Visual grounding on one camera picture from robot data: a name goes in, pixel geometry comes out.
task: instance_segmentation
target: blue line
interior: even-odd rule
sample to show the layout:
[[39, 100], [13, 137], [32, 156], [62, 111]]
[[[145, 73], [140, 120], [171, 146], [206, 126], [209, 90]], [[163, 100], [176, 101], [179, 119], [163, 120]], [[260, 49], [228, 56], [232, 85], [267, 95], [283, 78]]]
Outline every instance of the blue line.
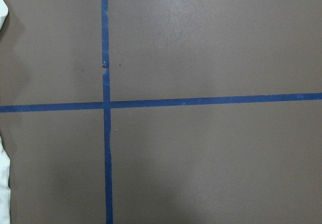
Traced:
[[322, 93], [114, 101], [114, 102], [111, 102], [111, 108], [115, 109], [115, 108], [138, 108], [138, 107], [167, 107], [167, 106], [256, 103], [256, 102], [312, 101], [312, 100], [322, 100]]
[[102, 0], [102, 56], [103, 67], [103, 102], [104, 102], [104, 148], [105, 148], [105, 202], [106, 224], [113, 224], [112, 196], [112, 157], [111, 157], [111, 96], [110, 96], [110, 62], [108, 31], [108, 0]]
[[0, 106], [0, 113], [103, 109], [103, 102]]

